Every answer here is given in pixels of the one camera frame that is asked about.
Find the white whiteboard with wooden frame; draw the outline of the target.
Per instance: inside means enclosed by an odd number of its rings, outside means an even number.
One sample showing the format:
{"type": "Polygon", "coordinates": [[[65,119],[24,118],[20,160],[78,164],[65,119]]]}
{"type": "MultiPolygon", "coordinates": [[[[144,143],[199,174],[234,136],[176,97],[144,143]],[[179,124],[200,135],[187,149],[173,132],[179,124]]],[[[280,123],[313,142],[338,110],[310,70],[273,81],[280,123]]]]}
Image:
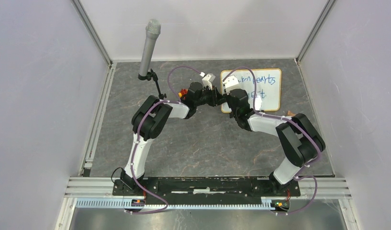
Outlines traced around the white whiteboard with wooden frame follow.
{"type": "Polygon", "coordinates": [[[277,111],[280,108],[281,70],[254,69],[253,75],[246,69],[232,73],[239,85],[248,93],[248,102],[256,110],[277,111]]]}

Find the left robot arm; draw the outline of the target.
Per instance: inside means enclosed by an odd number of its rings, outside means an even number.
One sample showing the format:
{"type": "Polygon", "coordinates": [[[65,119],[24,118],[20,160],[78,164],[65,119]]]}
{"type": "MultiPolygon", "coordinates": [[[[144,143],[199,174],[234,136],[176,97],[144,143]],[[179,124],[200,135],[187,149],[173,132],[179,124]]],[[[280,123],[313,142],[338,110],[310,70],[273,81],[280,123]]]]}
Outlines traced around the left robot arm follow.
{"type": "Polygon", "coordinates": [[[189,119],[202,105],[216,107],[227,101],[227,94],[215,86],[204,86],[193,82],[189,88],[181,89],[179,101],[168,101],[149,96],[132,118],[134,139],[127,165],[120,178],[113,181],[114,196],[140,195],[144,189],[157,191],[165,177],[145,178],[145,162],[154,140],[161,134],[170,118],[189,119]]]}

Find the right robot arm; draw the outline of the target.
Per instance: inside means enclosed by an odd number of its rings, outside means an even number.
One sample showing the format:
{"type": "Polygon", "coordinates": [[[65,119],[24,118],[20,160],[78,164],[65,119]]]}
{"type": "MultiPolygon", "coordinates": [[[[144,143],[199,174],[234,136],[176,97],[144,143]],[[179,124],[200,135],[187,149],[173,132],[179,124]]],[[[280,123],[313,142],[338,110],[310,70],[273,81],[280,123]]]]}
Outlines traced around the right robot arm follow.
{"type": "Polygon", "coordinates": [[[248,102],[248,94],[242,89],[230,91],[225,99],[240,128],[279,138],[285,158],[269,175],[268,186],[276,196],[286,192],[289,182],[303,167],[318,159],[326,148],[323,138],[305,114],[277,116],[256,112],[248,102]]]}

